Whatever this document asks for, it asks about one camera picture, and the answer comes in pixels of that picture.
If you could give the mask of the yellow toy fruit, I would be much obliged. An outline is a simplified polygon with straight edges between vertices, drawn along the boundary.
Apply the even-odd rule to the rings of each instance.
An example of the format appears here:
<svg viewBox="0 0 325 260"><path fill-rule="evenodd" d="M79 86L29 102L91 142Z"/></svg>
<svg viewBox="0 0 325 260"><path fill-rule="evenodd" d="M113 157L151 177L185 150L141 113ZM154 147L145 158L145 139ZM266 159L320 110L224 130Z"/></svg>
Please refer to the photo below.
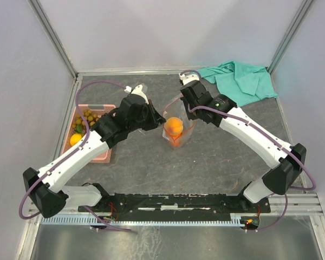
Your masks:
<svg viewBox="0 0 325 260"><path fill-rule="evenodd" d="M82 134L81 133L75 133L73 134L70 139L69 139L69 143L71 146L76 145L81 139L82 139Z"/></svg>

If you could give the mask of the small orange toy fruit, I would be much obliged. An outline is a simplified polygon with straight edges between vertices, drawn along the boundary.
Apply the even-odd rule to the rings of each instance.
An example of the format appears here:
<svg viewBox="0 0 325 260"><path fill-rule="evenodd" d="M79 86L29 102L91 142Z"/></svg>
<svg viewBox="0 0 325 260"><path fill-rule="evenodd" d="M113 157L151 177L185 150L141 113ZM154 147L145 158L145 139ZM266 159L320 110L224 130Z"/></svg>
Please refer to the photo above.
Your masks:
<svg viewBox="0 0 325 260"><path fill-rule="evenodd" d="M180 118L171 117L164 124L164 130L171 136L180 135L183 132L184 126Z"/></svg>

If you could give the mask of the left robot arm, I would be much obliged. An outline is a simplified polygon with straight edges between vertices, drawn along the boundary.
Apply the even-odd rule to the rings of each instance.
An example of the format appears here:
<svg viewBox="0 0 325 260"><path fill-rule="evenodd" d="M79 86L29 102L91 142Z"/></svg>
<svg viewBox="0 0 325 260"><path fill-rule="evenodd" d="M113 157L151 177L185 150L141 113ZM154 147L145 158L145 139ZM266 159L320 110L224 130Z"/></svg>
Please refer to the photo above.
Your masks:
<svg viewBox="0 0 325 260"><path fill-rule="evenodd" d="M53 217L66 206L85 205L104 211L109 205L109 198L99 188L94 185L71 188L65 184L98 155L126 140L129 133L137 129L150 131L165 122L151 100L130 94L119 107L99 118L66 153L39 170L26 169L23 172L24 199L30 198L45 218Z"/></svg>

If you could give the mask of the pink perforated basket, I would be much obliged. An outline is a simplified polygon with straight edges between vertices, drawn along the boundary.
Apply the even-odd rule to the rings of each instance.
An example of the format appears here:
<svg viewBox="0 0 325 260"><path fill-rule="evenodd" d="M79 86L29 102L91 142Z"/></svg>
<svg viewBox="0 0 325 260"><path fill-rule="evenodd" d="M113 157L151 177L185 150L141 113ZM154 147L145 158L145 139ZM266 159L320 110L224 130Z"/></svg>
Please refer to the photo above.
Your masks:
<svg viewBox="0 0 325 260"><path fill-rule="evenodd" d="M81 110L81 112L83 111L92 111L92 113L96 114L97 117L101 117L102 115L104 115L105 113L109 113L112 109L115 108L115 105L107 105L107 104L80 104L79 108ZM64 139L64 143L63 143L63 149L62 149L62 154L65 153L67 150L69 150L71 148L70 145L70 138L72 137L73 134L76 133L76 129L73 128L73 125L75 124L75 120L77 119L77 115L78 112L76 110L76 108L74 108L73 113L71 114L71 120L69 123L69 126L67 128L66 131L66 135L65 135L65 139ZM100 154L98 157L96 157L95 159L93 159L91 161L91 163L99 163L99 164L105 164L105 163L109 163L111 160L111 153L112 150L108 150L102 154Z"/></svg>

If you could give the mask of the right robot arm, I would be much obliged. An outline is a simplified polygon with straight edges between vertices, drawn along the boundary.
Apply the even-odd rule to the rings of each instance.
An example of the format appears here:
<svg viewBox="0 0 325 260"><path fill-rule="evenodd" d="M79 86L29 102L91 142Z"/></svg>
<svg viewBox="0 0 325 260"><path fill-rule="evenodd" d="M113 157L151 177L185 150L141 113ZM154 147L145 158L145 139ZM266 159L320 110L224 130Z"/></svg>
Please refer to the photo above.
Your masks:
<svg viewBox="0 0 325 260"><path fill-rule="evenodd" d="M269 166L259 179L250 182L238 197L238 207L250 212L263 198L275 193L286 194L303 171L307 150L291 145L254 122L229 97L212 97L199 80L181 80L181 100L187 117L227 131L245 143Z"/></svg>

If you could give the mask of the clear zip top bag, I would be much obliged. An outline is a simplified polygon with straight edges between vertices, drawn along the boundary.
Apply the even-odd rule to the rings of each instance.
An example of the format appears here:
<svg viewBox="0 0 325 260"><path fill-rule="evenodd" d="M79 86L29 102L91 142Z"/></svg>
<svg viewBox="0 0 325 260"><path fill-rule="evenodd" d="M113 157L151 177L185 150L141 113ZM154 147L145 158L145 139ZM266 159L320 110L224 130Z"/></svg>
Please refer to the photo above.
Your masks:
<svg viewBox="0 0 325 260"><path fill-rule="evenodd" d="M180 148L191 137L195 123L189 120L182 95L174 97L163 110L166 122L163 125L162 137L173 147Z"/></svg>

